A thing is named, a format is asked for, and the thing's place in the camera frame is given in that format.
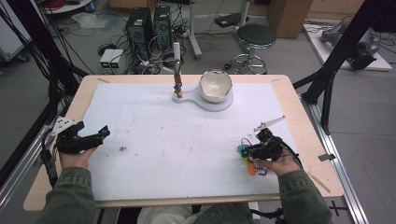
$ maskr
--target green jacket sleeve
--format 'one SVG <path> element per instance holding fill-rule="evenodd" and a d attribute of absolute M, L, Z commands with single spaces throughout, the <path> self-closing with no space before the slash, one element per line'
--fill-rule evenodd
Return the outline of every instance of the green jacket sleeve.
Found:
<path fill-rule="evenodd" d="M 278 178 L 280 201 L 288 224 L 332 223 L 332 212 L 305 171 Z"/>
<path fill-rule="evenodd" d="M 46 196 L 46 205 L 37 224 L 93 223 L 95 202 L 90 171 L 71 167 L 62 170 L 55 187 Z"/>

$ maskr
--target computer tower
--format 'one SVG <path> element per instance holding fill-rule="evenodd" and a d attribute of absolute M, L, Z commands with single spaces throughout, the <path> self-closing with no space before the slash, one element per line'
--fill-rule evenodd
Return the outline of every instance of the computer tower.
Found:
<path fill-rule="evenodd" d="M 150 59 L 155 43 L 153 43 L 154 29 L 149 8 L 133 8 L 125 25 L 125 30 L 134 53 L 138 53 L 143 60 Z"/>
<path fill-rule="evenodd" d="M 156 6 L 154 11 L 154 31 L 157 36 L 157 49 L 165 50 L 172 48 L 171 8 L 168 6 Z"/>

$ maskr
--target white bowl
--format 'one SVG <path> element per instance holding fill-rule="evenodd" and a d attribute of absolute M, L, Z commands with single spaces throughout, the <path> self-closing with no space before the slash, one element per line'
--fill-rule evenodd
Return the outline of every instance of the white bowl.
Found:
<path fill-rule="evenodd" d="M 199 81 L 199 92 L 204 99 L 220 103 L 228 99 L 233 88 L 231 78 L 221 70 L 205 72 Z"/>

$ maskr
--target floor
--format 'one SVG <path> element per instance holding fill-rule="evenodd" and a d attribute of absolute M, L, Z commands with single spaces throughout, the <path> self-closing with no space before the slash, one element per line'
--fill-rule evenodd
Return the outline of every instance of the floor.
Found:
<path fill-rule="evenodd" d="M 125 21 L 108 13 L 101 14 L 110 20 L 106 29 L 79 29 L 71 23 L 65 13 L 57 18 L 69 33 L 66 39 L 73 46 L 81 59 L 95 74 L 102 74 L 97 54 L 99 46 L 117 41 L 116 35 L 122 34 Z M 208 30 L 212 33 L 227 33 L 212 24 L 213 16 L 200 17 L 196 20 L 197 33 Z M 251 16 L 251 22 L 265 24 L 263 17 Z M 234 55 L 242 52 L 235 39 L 235 32 L 228 35 L 197 36 L 203 57 L 195 61 L 188 40 L 183 45 L 185 63 L 182 74 L 202 74 L 219 68 Z M 387 47 L 396 51 L 395 46 Z M 385 49 L 380 55 L 394 67 L 396 55 Z M 72 54 L 73 62 L 86 69 L 85 65 Z M 258 50 L 257 54 L 265 60 L 268 74 L 287 75 L 292 82 L 307 77 L 319 70 L 321 62 L 311 46 L 306 34 L 296 39 L 279 38 L 269 49 Z M 39 73 L 35 62 L 24 63 L 14 60 L 0 68 L 0 142 L 2 145 L 0 164 L 6 162 L 14 148 L 22 140 L 39 113 L 46 105 L 48 81 Z M 330 131 L 346 167 L 349 178 L 357 192 L 367 219 L 371 223 L 395 223 L 396 214 L 396 70 L 389 72 L 352 71 L 340 69 L 334 80 L 332 108 L 330 114 Z M 303 93 L 307 87 L 297 90 Z M 0 214 L 0 223 L 31 223 L 38 216 L 23 210 L 23 200 L 33 183 L 38 168 L 33 166 L 28 175 L 18 186 L 16 193 Z M 343 198 L 326 199 L 329 206 L 334 201 L 337 207 L 345 207 Z M 262 211 L 275 211 L 279 202 L 260 203 Z M 333 223 L 353 223 L 348 211 L 340 209 L 338 216 L 333 212 Z M 274 223 L 262 220 L 260 223 Z"/>

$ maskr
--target round stool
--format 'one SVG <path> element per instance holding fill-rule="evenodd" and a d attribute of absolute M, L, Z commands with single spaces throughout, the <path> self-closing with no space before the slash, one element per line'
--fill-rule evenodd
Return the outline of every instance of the round stool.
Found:
<path fill-rule="evenodd" d="M 248 53 L 239 54 L 224 65 L 225 70 L 231 67 L 236 74 L 267 74 L 265 62 L 254 55 L 255 49 L 268 49 L 276 42 L 276 35 L 269 26 L 246 24 L 238 29 L 238 41 L 248 48 Z"/>

